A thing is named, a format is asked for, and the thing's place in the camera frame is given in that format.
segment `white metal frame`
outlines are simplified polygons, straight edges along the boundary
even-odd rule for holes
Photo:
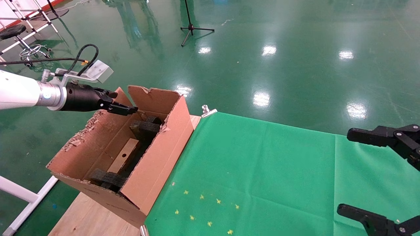
[[[57,181],[58,179],[52,176],[41,188],[41,190],[36,194],[0,176],[0,190],[10,193],[11,195],[16,196],[29,203],[25,207],[25,209],[18,215],[18,217],[12,222],[12,224],[6,229],[6,231],[3,233],[3,236],[12,236],[16,233],[18,228],[28,218],[28,216],[47,195],[47,193],[52,189],[52,187]]]
[[[7,3],[7,5],[9,6],[9,8],[15,13],[16,18],[4,18],[4,17],[0,17],[0,20],[20,20],[20,21],[25,21],[29,27],[31,28],[32,32],[30,34],[28,34],[27,36],[25,36],[24,38],[22,38],[22,41],[25,41],[26,39],[28,39],[29,37],[35,35],[36,33],[38,33],[39,31],[45,29],[48,25],[51,25],[51,27],[54,29],[54,31],[58,34],[58,31],[56,29],[56,27],[53,25],[53,23],[51,22],[51,20],[48,18],[47,14],[45,14],[44,10],[42,9],[41,5],[39,5],[39,3],[37,2],[37,0],[32,0],[35,5],[37,6],[38,9],[19,9],[15,3],[13,2],[13,0],[5,0],[5,2]],[[25,14],[23,14],[22,12],[32,12],[30,13],[28,16],[26,16]],[[38,29],[35,29],[32,24],[29,22],[29,18],[34,17],[36,15],[38,15],[39,13],[41,13],[44,16],[44,19],[47,21],[45,23],[45,25],[41,26]],[[6,26],[2,23],[0,23],[1,26],[3,27],[3,29],[6,28]],[[11,46],[9,46],[8,48],[4,49],[3,51],[0,52],[0,56],[7,52],[8,50],[12,49],[14,46],[18,45],[20,42],[17,41],[14,44],[12,44]]]

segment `green epoxy floor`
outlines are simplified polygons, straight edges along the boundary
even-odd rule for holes
[[[72,6],[72,1],[63,6]],[[420,2],[415,0],[189,0],[196,27],[184,48],[184,0],[99,1],[53,23],[54,57],[87,43],[114,74],[101,87],[135,84],[187,93],[191,114],[219,111],[334,134],[351,127],[420,123]],[[6,48],[10,39],[0,42]],[[18,49],[5,53],[17,59]],[[82,58],[90,60],[92,50]],[[70,62],[45,64],[68,68]],[[7,71],[40,78],[42,67]],[[0,175],[38,191],[45,165],[92,113],[0,112]],[[18,235],[47,235],[77,195],[59,183]],[[26,203],[0,192],[0,231]]]

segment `black stool seat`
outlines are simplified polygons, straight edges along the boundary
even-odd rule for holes
[[[25,30],[26,30],[26,26],[24,25],[11,26],[0,32],[0,39],[9,39],[11,37],[18,36]]]

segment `black robotic claw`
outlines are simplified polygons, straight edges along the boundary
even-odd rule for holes
[[[119,102],[115,102],[113,98],[117,98],[118,93],[106,89],[95,88],[99,92],[102,106],[101,109],[107,110],[109,113],[117,115],[131,115],[139,109],[138,107],[126,106]]]
[[[115,102],[113,98],[116,98],[118,93],[110,90],[74,83],[67,83],[66,90],[66,102],[60,110],[93,111],[104,109],[118,115],[130,115],[138,110],[137,107]]]
[[[378,126],[374,130],[351,128],[347,139],[379,147],[389,146],[420,171],[420,128],[412,124],[401,128]]]
[[[118,115],[131,115],[137,112],[138,109],[138,107],[127,107],[118,102],[113,102],[109,104],[107,108],[109,113],[114,113]]]
[[[368,236],[411,236],[420,231],[420,216],[396,224],[383,215],[346,204],[340,204],[337,213],[362,223]]]

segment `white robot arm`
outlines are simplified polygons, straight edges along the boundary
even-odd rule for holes
[[[87,84],[79,84],[79,80],[97,82],[105,80],[112,73],[107,65],[101,61],[96,61],[92,68],[88,69],[83,77],[74,75],[69,72],[64,74],[61,80],[54,77],[47,82],[49,75],[54,75],[49,71],[45,71],[41,81],[32,78],[16,75],[0,70],[0,110],[10,108],[44,106],[50,110],[66,110],[66,111],[93,111],[98,109],[107,110],[110,113],[119,115],[129,115],[137,111],[137,107],[127,107],[118,102],[114,102],[113,98],[117,97],[116,92],[109,90],[94,88]],[[57,69],[56,73],[65,71]]]

